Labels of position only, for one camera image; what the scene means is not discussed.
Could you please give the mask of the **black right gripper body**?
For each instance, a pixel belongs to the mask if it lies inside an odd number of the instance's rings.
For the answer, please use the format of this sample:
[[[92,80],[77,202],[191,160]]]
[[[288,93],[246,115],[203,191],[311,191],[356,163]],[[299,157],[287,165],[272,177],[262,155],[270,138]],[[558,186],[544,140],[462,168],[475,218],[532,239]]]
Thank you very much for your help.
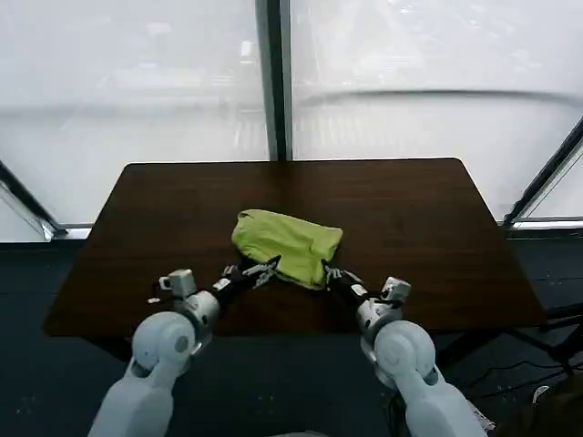
[[[361,306],[366,301],[367,290],[362,283],[355,283],[342,277],[331,286],[331,292],[337,295],[347,306]]]

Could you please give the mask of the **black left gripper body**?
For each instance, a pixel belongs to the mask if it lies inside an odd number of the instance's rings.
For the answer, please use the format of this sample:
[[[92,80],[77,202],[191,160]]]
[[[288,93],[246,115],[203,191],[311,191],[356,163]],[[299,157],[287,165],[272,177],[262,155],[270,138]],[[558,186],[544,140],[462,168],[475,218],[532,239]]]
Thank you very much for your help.
[[[250,287],[250,276],[239,266],[227,266],[220,278],[211,286],[217,301],[233,301]]]

